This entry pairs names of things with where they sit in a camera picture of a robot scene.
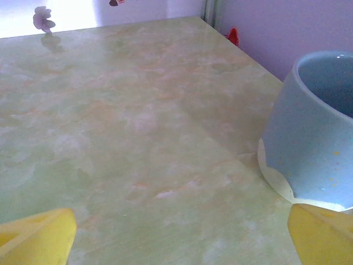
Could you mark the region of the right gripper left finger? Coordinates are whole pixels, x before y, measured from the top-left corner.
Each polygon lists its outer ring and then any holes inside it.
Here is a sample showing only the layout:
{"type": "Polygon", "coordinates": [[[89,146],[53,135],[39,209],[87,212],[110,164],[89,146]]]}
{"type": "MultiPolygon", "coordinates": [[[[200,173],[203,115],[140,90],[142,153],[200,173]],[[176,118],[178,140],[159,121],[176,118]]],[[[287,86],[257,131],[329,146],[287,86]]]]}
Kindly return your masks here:
{"type": "Polygon", "coordinates": [[[0,265],[66,265],[76,231],[70,208],[0,224],[0,265]]]}

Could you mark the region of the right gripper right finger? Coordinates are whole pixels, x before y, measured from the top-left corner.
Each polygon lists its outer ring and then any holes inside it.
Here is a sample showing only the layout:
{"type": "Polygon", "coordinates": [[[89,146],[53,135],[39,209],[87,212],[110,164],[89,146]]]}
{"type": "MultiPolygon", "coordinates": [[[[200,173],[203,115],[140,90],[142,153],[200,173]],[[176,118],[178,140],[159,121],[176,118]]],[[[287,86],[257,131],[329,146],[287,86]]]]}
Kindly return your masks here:
{"type": "Polygon", "coordinates": [[[353,215],[294,204],[287,227],[302,265],[353,265],[353,215]]]}

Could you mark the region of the light blue ceramic mug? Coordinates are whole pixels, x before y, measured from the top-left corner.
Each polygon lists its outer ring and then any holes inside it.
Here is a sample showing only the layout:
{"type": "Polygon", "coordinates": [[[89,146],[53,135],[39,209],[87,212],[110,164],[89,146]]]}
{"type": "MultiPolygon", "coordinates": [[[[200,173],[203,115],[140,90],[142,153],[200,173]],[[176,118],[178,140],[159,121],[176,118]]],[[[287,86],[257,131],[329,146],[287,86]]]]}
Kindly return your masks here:
{"type": "Polygon", "coordinates": [[[353,209],[353,52],[295,61],[259,140],[258,162],[291,203],[353,209]]]}

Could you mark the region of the right aluminium corner post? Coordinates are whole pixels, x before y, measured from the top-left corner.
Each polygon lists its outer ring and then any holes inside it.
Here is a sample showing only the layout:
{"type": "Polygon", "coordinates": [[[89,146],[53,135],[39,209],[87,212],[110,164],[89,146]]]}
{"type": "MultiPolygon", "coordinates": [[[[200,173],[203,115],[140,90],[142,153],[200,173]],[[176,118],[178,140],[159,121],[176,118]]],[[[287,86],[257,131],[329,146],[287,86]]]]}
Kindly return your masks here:
{"type": "Polygon", "coordinates": [[[224,0],[204,0],[203,10],[201,11],[202,20],[217,31],[221,28],[223,7],[224,0]]]}

